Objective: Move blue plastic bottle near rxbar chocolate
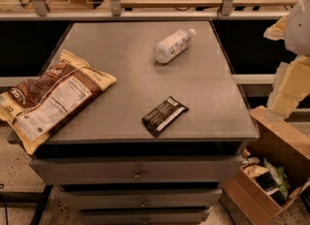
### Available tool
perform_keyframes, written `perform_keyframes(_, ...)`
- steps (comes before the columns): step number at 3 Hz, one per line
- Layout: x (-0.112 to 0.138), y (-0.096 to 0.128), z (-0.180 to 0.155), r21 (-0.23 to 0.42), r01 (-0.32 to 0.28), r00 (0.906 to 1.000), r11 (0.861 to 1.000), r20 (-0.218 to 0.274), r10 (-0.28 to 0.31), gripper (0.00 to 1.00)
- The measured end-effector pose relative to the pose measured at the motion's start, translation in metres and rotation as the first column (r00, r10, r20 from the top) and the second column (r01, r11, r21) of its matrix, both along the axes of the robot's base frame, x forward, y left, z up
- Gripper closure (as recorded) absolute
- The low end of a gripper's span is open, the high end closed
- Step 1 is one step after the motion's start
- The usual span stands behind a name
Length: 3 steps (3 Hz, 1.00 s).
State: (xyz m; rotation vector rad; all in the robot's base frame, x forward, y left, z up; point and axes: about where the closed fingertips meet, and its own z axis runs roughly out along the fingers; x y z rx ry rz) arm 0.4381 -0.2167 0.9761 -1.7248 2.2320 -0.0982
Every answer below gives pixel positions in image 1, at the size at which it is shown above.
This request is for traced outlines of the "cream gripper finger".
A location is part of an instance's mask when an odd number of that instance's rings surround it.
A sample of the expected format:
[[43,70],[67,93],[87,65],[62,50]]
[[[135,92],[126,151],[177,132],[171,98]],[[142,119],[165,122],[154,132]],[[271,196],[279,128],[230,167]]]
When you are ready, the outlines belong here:
[[288,118],[310,94],[310,57],[298,55],[291,63],[281,62],[267,101],[268,118]]
[[288,16],[282,16],[278,21],[264,31],[263,36],[273,41],[284,40],[287,21]]

